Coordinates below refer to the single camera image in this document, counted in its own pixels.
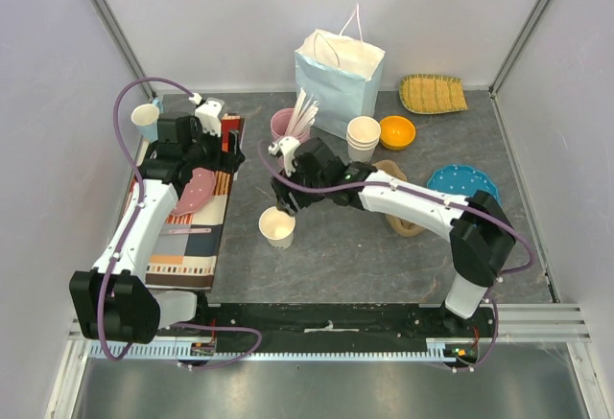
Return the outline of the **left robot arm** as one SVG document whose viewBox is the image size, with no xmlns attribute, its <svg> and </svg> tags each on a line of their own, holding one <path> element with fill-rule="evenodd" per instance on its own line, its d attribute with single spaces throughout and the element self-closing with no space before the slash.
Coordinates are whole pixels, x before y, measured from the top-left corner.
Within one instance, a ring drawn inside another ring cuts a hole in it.
<svg viewBox="0 0 614 419">
<path fill-rule="evenodd" d="M 194 115 L 173 113 L 158 124 L 158 138 L 137 167 L 130 204 L 104 253 L 89 271 L 77 271 L 69 291 L 83 335 L 99 341 L 146 344 L 177 325 L 199 336 L 210 312 L 194 291 L 146 287 L 155 243 L 196 170 L 232 175 L 244 162 L 239 127 L 204 130 Z"/>
</svg>

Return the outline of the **light blue paper bag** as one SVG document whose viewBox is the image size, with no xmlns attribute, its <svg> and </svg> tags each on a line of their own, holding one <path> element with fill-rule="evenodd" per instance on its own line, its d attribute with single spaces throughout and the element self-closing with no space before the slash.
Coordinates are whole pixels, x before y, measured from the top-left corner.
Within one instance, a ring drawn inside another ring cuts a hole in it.
<svg viewBox="0 0 614 419">
<path fill-rule="evenodd" d="M 315 127 L 344 138 L 349 122 L 374 114 L 386 52 L 340 30 L 314 30 L 295 49 L 298 92 L 319 103 Z"/>
</svg>

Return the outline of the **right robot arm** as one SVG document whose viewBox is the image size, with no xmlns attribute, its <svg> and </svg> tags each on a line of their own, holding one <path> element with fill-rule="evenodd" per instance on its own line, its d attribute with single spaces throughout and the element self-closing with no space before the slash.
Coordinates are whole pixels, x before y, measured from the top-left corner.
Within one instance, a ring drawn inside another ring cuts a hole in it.
<svg viewBox="0 0 614 419">
<path fill-rule="evenodd" d="M 280 210 L 293 216 L 324 199 L 357 210 L 396 217 L 446 240 L 455 278 L 439 312 L 441 329 L 461 336 L 516 244 L 514 230 L 497 200 L 477 191 L 471 197 L 430 190 L 374 166 L 346 164 L 319 138 L 279 138 L 268 153 L 283 168 L 272 174 Z"/>
</svg>

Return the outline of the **brown cardboard cup carrier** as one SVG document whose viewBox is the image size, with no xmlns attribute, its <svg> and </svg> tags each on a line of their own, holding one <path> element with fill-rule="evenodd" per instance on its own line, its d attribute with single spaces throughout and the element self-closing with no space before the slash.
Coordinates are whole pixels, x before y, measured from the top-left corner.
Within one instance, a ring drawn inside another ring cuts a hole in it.
<svg viewBox="0 0 614 419">
<path fill-rule="evenodd" d="M 395 177 L 396 179 L 399 179 L 404 182 L 408 181 L 406 175 L 399 169 L 397 164 L 392 160 L 381 160 L 378 162 L 374 162 L 373 166 L 379 171 L 383 171 L 387 175 Z"/>
</svg>

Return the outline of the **white paper coffee cup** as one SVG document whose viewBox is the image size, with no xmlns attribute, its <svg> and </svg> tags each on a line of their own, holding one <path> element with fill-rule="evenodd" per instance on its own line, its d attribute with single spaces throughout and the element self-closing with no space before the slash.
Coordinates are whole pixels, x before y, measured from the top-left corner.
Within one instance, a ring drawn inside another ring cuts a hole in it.
<svg viewBox="0 0 614 419">
<path fill-rule="evenodd" d="M 295 218 L 273 206 L 261 214 L 258 228 L 273 248 L 287 249 L 294 239 Z"/>
</svg>

